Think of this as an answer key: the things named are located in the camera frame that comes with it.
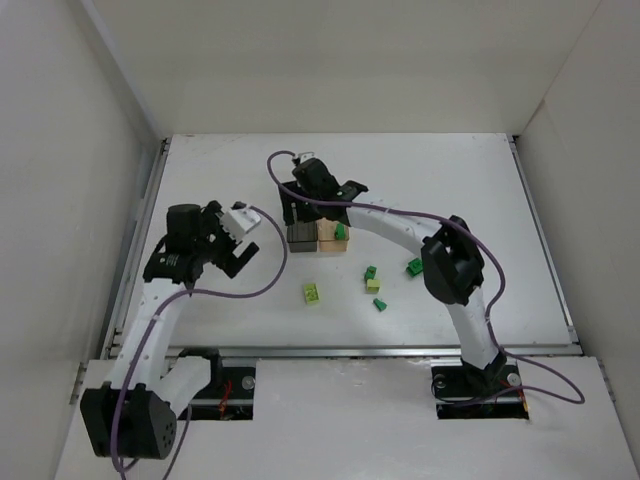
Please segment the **dark green square lego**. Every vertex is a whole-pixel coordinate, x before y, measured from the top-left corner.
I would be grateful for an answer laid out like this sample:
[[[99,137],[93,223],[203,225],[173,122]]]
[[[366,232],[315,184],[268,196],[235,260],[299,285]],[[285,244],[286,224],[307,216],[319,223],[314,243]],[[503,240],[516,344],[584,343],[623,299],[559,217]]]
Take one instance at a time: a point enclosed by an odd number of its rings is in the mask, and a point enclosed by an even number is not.
[[[344,224],[337,223],[334,230],[334,238],[337,241],[345,241],[347,239],[347,228]]]

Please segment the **lime green 2x3 lego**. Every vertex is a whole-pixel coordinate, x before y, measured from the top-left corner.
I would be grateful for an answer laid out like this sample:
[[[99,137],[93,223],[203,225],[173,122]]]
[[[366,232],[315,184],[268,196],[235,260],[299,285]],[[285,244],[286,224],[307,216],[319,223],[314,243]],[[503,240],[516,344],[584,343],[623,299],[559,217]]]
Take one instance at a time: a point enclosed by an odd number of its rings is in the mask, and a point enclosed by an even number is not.
[[[304,284],[303,295],[307,305],[314,305],[320,301],[319,290],[315,283]]]

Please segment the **pale yellow-green small lego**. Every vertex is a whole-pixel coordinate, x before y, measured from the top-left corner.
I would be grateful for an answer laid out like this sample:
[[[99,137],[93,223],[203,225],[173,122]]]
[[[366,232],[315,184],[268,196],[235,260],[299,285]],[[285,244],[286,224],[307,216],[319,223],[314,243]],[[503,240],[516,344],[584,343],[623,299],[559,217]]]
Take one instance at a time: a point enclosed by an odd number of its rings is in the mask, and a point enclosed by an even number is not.
[[[379,279],[367,279],[366,280],[366,291],[368,293],[378,293],[380,290],[380,280]]]

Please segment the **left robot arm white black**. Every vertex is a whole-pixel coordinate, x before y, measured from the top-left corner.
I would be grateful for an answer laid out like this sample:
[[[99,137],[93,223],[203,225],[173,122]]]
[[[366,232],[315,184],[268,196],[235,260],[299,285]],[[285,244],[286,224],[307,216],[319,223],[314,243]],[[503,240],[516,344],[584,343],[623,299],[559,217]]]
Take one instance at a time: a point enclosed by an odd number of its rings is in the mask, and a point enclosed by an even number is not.
[[[258,212],[241,202],[228,210],[216,201],[168,209],[166,233],[144,268],[142,298],[120,353],[102,385],[81,397],[96,456],[118,462],[169,455],[178,417],[220,365],[216,352],[185,353],[165,372],[173,331],[206,265],[233,278],[257,254],[255,243],[241,243],[260,222]]]

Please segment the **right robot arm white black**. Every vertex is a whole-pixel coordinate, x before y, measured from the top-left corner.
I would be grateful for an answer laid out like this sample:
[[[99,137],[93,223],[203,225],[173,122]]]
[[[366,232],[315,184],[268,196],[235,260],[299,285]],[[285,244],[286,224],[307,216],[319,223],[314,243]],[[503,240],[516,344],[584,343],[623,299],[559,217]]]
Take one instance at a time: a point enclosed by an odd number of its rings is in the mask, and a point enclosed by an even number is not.
[[[449,312],[464,368],[484,383],[496,378],[506,356],[488,326],[485,262],[466,222],[386,207],[365,185],[340,184],[312,153],[296,154],[292,162],[294,179],[278,184],[285,224],[326,219],[376,234],[419,257],[427,291]]]

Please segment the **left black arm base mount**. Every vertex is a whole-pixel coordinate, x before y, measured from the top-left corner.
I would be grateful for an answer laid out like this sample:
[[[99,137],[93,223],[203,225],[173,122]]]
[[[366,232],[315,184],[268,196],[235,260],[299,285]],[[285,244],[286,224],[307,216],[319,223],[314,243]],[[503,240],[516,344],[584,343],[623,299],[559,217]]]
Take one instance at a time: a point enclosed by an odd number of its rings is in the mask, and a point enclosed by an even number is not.
[[[192,421],[249,421],[254,416],[256,368],[224,367],[190,402]]]

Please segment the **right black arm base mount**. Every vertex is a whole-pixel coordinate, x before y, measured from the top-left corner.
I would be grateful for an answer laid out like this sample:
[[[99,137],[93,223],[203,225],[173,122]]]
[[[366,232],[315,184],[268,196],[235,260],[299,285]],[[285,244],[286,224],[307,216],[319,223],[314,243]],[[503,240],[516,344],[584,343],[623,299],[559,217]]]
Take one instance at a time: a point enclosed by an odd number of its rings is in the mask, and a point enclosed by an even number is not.
[[[526,398],[521,391],[493,395],[521,383],[519,369],[507,363],[488,384],[474,385],[462,365],[431,367],[431,393],[439,420],[528,420]]]

